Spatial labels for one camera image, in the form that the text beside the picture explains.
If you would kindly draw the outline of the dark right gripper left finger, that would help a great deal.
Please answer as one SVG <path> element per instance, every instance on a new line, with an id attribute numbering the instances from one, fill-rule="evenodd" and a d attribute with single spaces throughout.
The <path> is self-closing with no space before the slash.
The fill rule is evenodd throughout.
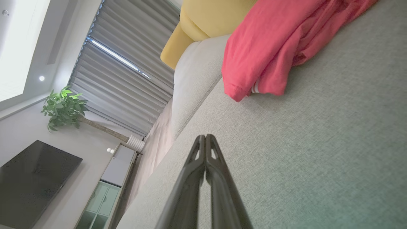
<path id="1" fill-rule="evenodd" d="M 205 173 L 205 136 L 198 136 L 157 222 L 157 229 L 196 229 Z"/>

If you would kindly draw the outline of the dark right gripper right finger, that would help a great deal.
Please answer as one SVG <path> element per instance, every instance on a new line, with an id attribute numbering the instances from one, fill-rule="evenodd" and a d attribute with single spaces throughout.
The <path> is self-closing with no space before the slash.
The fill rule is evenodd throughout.
<path id="1" fill-rule="evenodd" d="M 252 229 L 250 218 L 214 135 L 205 137 L 206 181 L 211 186 L 213 229 Z"/>

